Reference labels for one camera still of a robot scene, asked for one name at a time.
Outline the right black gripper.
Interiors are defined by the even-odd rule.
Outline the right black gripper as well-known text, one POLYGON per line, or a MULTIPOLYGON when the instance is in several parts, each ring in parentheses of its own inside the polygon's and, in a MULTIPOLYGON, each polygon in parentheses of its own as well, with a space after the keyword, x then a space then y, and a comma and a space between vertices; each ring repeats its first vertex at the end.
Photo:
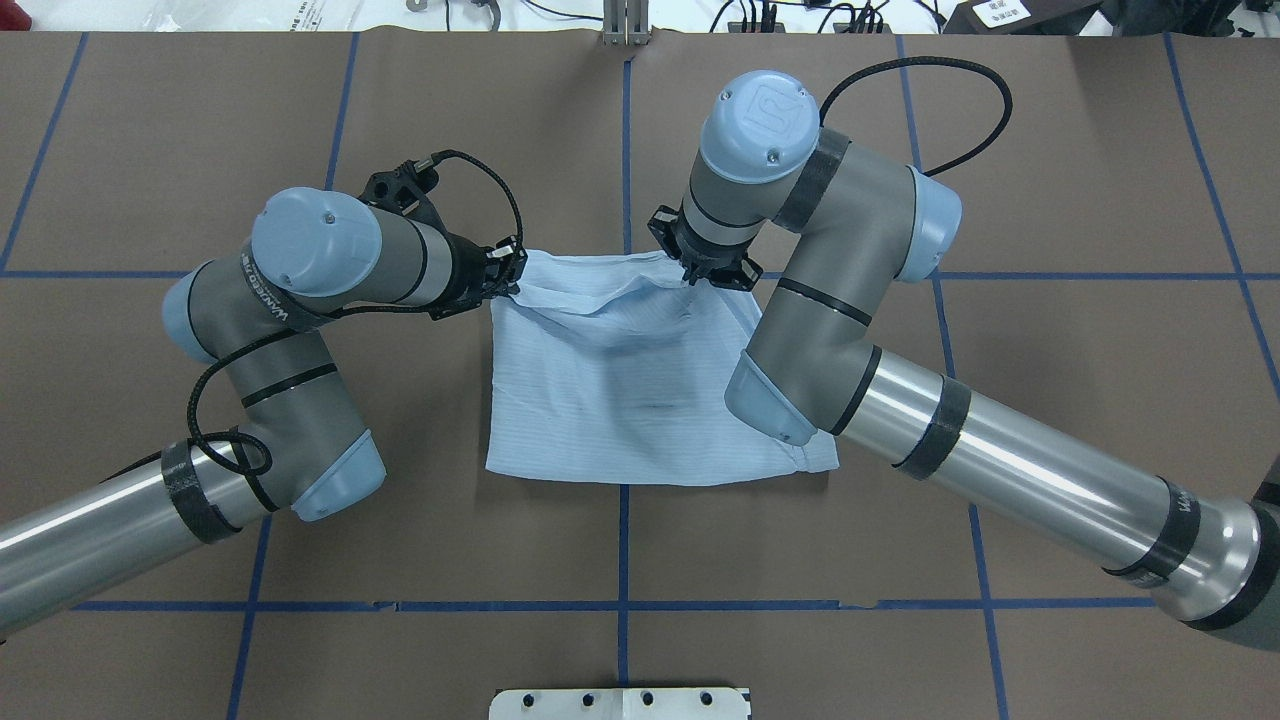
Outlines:
POLYGON ((708 279, 710 283, 742 283, 744 243, 723 245, 699 234, 686 220, 677 220, 673 229, 672 258, 685 269, 689 283, 708 279))

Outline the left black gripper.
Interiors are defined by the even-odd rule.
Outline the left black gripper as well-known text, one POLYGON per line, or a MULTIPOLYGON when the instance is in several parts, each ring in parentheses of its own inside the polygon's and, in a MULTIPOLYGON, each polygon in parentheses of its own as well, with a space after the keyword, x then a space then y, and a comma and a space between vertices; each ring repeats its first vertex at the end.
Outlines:
POLYGON ((434 322, 481 306, 490 299, 513 297, 529 260, 520 237, 507 237, 495 246, 480 246, 458 234, 445 237, 451 251, 451 274, 442 293, 430 304, 434 322))

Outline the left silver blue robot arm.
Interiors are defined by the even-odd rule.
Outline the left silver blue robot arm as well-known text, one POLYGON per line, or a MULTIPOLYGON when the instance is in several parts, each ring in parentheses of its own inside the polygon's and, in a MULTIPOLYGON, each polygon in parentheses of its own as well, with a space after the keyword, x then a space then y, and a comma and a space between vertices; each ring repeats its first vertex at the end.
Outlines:
POLYGON ((387 468, 325 329, 380 314, 442 319, 511 293, 526 223, 454 233, 428 195, 380 179, 360 196, 271 196, 230 255, 163 300, 175 346, 200 365, 183 429, 88 489, 3 528, 3 637, 278 511, 333 516, 387 468))

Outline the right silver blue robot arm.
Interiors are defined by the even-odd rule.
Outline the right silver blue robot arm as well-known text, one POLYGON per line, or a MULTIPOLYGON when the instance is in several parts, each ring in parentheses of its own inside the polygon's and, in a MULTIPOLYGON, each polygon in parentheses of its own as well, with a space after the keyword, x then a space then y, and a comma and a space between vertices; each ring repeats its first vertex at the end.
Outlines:
POLYGON ((1192 630, 1277 650, 1277 480, 1211 500, 925 369, 868 331, 893 282, 928 281, 960 197, 936 170, 829 127, 800 79, 750 70, 722 87, 677 208, 648 225, 689 284, 749 291, 764 225, 797 237, 740 354, 727 409, 788 445, 828 436, 946 488, 1144 591, 1192 630))

